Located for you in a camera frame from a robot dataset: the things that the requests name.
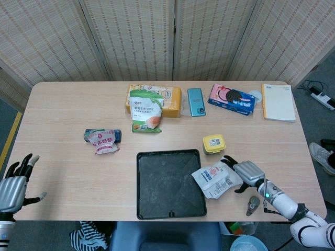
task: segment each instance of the teal smartphone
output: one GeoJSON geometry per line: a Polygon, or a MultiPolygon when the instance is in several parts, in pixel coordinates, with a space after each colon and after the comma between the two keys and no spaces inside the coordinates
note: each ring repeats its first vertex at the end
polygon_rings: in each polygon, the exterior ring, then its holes
{"type": "Polygon", "coordinates": [[[188,104],[192,117],[205,116],[206,110],[203,100],[203,93],[200,88],[191,88],[187,90],[188,104]]]}

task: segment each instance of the snack bag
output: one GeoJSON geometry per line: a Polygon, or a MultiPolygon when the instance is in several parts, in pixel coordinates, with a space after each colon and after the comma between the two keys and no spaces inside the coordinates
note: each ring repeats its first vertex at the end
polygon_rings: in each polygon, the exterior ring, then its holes
{"type": "Polygon", "coordinates": [[[120,149],[114,143],[114,130],[93,130],[86,132],[84,137],[95,146],[95,154],[112,153],[120,149]]]}
{"type": "Polygon", "coordinates": [[[221,161],[198,169],[192,176],[207,199],[218,199],[229,188],[243,183],[240,176],[221,161]]]}
{"type": "Polygon", "coordinates": [[[161,132],[156,128],[161,120],[163,97],[147,90],[130,91],[130,111],[133,132],[161,132]]]}

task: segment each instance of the yellow cardboard box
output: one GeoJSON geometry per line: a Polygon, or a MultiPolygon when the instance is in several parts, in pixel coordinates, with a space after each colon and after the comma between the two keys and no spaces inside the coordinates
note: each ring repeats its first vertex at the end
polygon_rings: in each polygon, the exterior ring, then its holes
{"type": "Polygon", "coordinates": [[[179,118],[182,105],[182,90],[179,87],[130,84],[126,99],[126,109],[130,113],[129,93],[131,90],[144,89],[162,95],[164,98],[162,117],[179,118]]]}

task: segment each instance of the notebook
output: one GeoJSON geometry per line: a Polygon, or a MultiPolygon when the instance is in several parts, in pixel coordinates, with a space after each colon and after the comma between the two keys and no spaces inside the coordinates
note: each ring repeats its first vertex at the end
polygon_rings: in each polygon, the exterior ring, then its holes
{"type": "Polygon", "coordinates": [[[265,119],[295,121],[290,85],[262,85],[265,119]]]}

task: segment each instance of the power strip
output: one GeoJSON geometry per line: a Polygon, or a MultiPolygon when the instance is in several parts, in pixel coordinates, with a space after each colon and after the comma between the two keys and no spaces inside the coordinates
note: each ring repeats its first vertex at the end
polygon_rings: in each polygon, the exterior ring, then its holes
{"type": "Polygon", "coordinates": [[[311,93],[312,98],[316,99],[318,102],[323,104],[329,110],[331,111],[335,110],[335,99],[328,97],[319,88],[315,86],[312,86],[309,90],[312,92],[311,93]]]}

